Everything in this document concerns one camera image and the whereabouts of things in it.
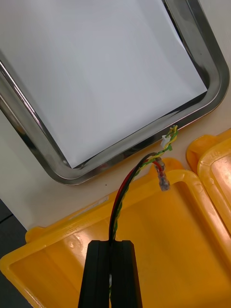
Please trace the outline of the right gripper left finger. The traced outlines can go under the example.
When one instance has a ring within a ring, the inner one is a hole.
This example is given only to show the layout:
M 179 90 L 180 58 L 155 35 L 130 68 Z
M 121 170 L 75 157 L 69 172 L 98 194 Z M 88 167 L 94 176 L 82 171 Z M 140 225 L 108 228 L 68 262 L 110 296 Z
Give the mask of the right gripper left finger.
M 93 240 L 88 244 L 79 308 L 109 307 L 110 248 L 108 241 Z

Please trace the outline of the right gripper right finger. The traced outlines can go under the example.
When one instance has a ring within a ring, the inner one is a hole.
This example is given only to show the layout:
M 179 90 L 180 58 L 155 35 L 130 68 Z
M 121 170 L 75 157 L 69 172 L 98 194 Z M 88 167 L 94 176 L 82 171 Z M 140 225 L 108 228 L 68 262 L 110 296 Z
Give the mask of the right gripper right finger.
M 135 249 L 131 241 L 114 241 L 112 245 L 111 307 L 142 307 Z

